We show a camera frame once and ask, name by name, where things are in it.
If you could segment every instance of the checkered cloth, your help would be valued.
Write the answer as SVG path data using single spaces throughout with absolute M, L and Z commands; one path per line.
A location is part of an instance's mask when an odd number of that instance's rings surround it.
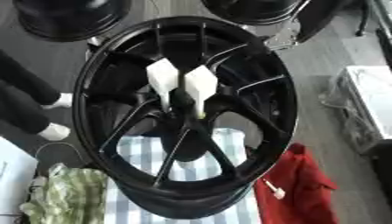
M 234 129 L 215 129 L 213 140 L 227 154 L 233 164 L 245 161 L 245 135 Z M 141 171 L 157 175 L 165 158 L 159 138 L 142 136 L 125 136 L 117 147 L 118 153 Z M 194 181 L 207 179 L 221 173 L 219 164 L 208 152 L 205 156 L 191 163 L 176 162 L 170 173 L 172 180 Z M 127 199 L 120 192 L 112 179 L 108 180 L 106 196 L 105 224 L 259 224 L 255 194 L 249 193 L 237 204 L 226 211 L 199 220 L 171 220 L 149 213 Z

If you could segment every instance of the white cable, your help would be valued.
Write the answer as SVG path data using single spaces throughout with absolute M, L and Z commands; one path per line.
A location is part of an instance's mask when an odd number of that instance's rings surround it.
M 39 153 L 40 153 L 44 148 L 46 148 L 46 147 L 48 147 L 48 146 L 55 145 L 55 144 L 57 144 L 57 145 L 66 145 L 66 146 L 70 147 L 71 149 L 73 149 L 74 152 L 76 152 L 76 154 L 77 154 L 78 157 L 79 157 L 79 160 L 80 160 L 84 165 L 87 164 L 86 161 L 85 161 L 85 160 L 83 159 L 83 157 L 81 156 L 81 153 L 76 149 L 76 147 L 74 147 L 74 146 L 73 146 L 72 144 L 70 144 L 70 143 L 46 143 L 46 144 L 44 144 L 44 145 L 41 145 L 41 146 L 37 149 L 37 151 L 36 151 L 34 157 L 35 157 L 36 159 L 39 159 L 39 158 L 38 158 Z

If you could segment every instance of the rim lip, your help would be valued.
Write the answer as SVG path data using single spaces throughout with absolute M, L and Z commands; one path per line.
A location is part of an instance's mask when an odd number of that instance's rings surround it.
M 281 23 L 292 16 L 292 12 L 295 11 L 297 6 L 300 4 L 300 1 L 296 1 L 295 3 L 292 3 L 291 5 L 287 6 L 286 8 L 270 13 L 264 13 L 264 14 L 272 14 L 276 13 L 275 17 L 269 17 L 269 18 L 246 18 L 246 17 L 234 17 L 231 16 L 227 13 L 224 13 L 221 10 L 216 10 L 216 9 L 211 9 L 209 7 L 209 3 L 207 0 L 201 0 L 201 2 L 206 6 L 206 8 L 212 12 L 214 15 L 218 16 L 219 18 L 226 19 L 228 21 L 231 21 L 232 23 L 237 23 L 241 25 L 274 25 Z
M 149 30 L 155 23 L 176 24 L 176 25 L 209 23 L 213 25 L 218 25 L 222 30 L 224 30 L 225 28 L 228 28 L 230 30 L 237 29 L 237 34 L 241 32 L 240 33 L 241 35 L 238 36 L 248 35 L 250 38 L 254 37 L 252 33 L 245 31 L 235 25 L 220 20 L 207 18 L 207 17 L 166 17 L 166 18 L 154 19 L 154 20 L 143 22 L 141 24 L 133 25 L 128 30 L 123 31 L 122 33 L 114 36 L 112 39 L 106 42 L 102 47 L 100 47 L 98 51 L 85 64 L 85 66 L 82 68 L 80 72 L 80 76 L 78 80 L 75 83 L 74 95 L 73 95 L 73 124 L 76 129 L 77 136 L 80 139 L 80 142 L 83 145 L 83 147 L 86 149 L 87 154 L 104 172 L 106 172 L 112 179 L 114 179 L 122 186 L 132 189 L 132 191 L 144 195 L 151 195 L 151 193 L 154 193 L 157 196 L 169 197 L 178 200 L 196 199 L 198 197 L 209 197 L 214 195 L 216 196 L 236 188 L 244 187 L 249 183 L 251 183 L 252 181 L 261 177 L 265 172 L 267 172 L 275 165 L 276 161 L 280 158 L 280 156 L 286 151 L 286 149 L 290 145 L 292 134 L 294 132 L 298 119 L 298 110 L 297 110 L 298 104 L 297 104 L 297 96 L 296 96 L 294 84 L 292 78 L 290 77 L 282 61 L 281 61 L 282 63 L 281 67 L 284 70 L 285 75 L 287 76 L 286 80 L 288 82 L 288 85 L 290 85 L 290 88 L 294 90 L 290 93 L 291 100 L 293 101 L 292 104 L 295 107 L 294 111 L 292 111 L 294 115 L 293 117 L 295 117 L 292 124 L 292 130 L 290 130 L 290 133 L 288 133 L 289 135 L 287 137 L 287 141 L 285 143 L 280 143 L 280 148 L 276 150 L 278 151 L 277 153 L 278 155 L 274 154 L 275 157 L 269 158 L 268 161 L 264 159 L 263 161 L 264 165 L 259 165 L 258 169 L 254 169 L 252 173 L 249 173 L 246 176 L 243 175 L 244 178 L 241 181 L 226 180 L 225 185 L 219 185 L 219 187 L 209 189 L 208 191 L 193 190 L 192 192 L 190 192 L 188 190 L 179 193 L 179 192 L 168 191 L 167 189 L 163 189 L 163 188 L 147 187 L 146 189 L 147 185 L 145 183 L 143 185 L 143 183 L 140 183 L 140 181 L 135 181 L 137 183 L 133 181 L 124 181 L 124 179 L 130 179 L 130 175 L 126 173 L 121 174 L 119 172 L 116 172 L 118 171 L 118 168 L 116 168 L 113 165 L 113 163 L 110 163 L 110 161 L 107 158 L 100 156 L 99 153 L 96 152 L 95 149 L 97 145 L 95 145 L 95 140 L 91 132 L 88 131 L 89 127 L 88 127 L 88 119 L 86 113 L 86 98 L 82 96 L 84 92 L 83 91 L 84 87 L 86 85 L 89 85 L 89 82 L 93 79 L 96 70 L 100 67 L 101 63 L 107 58 L 106 51 L 108 49 L 116 49 L 118 46 L 121 46 L 124 42 L 126 42 L 130 38 L 133 38 Z
M 21 13 L 18 13 L 17 19 L 19 20 L 19 23 L 23 26 L 23 28 L 34 37 L 38 37 L 52 42 L 75 42 L 84 39 L 90 39 L 110 31 L 128 15 L 131 6 L 132 0 L 129 0 L 128 5 L 123 8 L 123 12 L 121 15 L 114 15 L 110 20 L 105 21 L 103 24 L 101 24 L 99 29 L 87 29 L 85 31 L 77 31 L 75 33 L 67 35 L 56 35 L 55 33 L 49 34 L 39 29 L 39 27 L 30 25 L 30 23 L 27 23 L 25 21 L 25 17 Z

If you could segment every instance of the red bag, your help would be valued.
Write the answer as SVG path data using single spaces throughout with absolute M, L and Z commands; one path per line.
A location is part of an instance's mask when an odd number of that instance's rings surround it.
M 261 179 L 256 181 L 262 224 L 338 223 L 331 207 L 331 191 L 337 186 L 302 144 L 294 143 L 262 178 L 286 192 L 283 199 L 277 199 Z

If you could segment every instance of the white sock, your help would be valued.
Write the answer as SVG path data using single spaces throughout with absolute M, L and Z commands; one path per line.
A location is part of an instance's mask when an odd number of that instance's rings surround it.
M 71 130 L 68 127 L 51 122 L 49 123 L 49 126 L 39 132 L 38 135 L 48 141 L 55 142 L 67 138 L 70 133 Z
M 52 105 L 44 105 L 43 109 L 55 109 L 55 108 L 71 108 L 72 107 L 72 94 L 61 94 L 59 99 Z

